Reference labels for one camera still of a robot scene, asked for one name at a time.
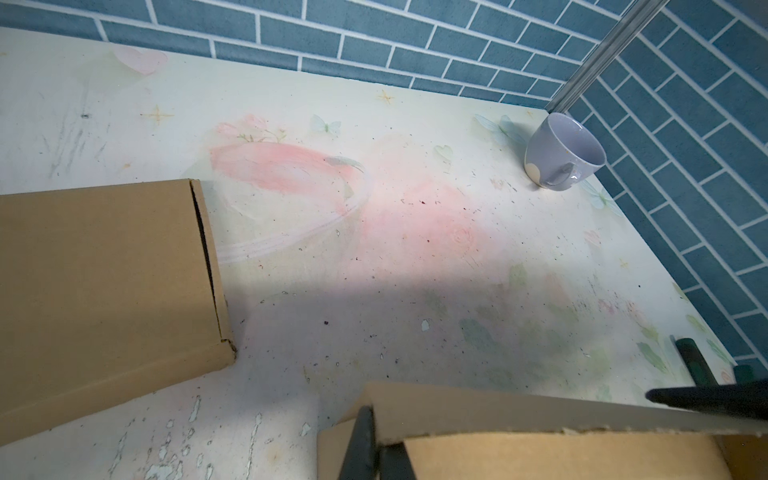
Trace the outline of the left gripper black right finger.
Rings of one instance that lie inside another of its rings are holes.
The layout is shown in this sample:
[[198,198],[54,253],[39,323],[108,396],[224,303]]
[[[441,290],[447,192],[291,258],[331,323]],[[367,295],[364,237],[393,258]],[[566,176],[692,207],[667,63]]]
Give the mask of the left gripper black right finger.
[[383,446],[378,452],[380,480],[416,480],[404,443]]

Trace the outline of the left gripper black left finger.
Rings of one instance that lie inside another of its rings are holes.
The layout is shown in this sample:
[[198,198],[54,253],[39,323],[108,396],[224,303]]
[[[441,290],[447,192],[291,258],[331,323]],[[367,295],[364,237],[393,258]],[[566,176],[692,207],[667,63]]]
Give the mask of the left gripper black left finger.
[[338,475],[339,480],[374,480],[378,469],[374,413],[362,406],[357,413]]

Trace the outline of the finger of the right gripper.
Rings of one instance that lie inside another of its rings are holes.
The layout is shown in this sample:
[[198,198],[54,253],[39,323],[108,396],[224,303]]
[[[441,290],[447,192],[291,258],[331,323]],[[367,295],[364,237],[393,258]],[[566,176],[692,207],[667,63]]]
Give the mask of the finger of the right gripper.
[[719,386],[652,389],[645,398],[668,407],[735,417],[767,419],[767,381]]

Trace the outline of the cardboard box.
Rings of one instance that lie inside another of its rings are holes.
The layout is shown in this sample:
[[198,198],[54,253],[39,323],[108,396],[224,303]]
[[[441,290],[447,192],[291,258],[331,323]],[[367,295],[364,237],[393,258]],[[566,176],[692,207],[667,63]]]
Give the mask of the cardboard box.
[[236,355],[199,181],[2,197],[3,444]]

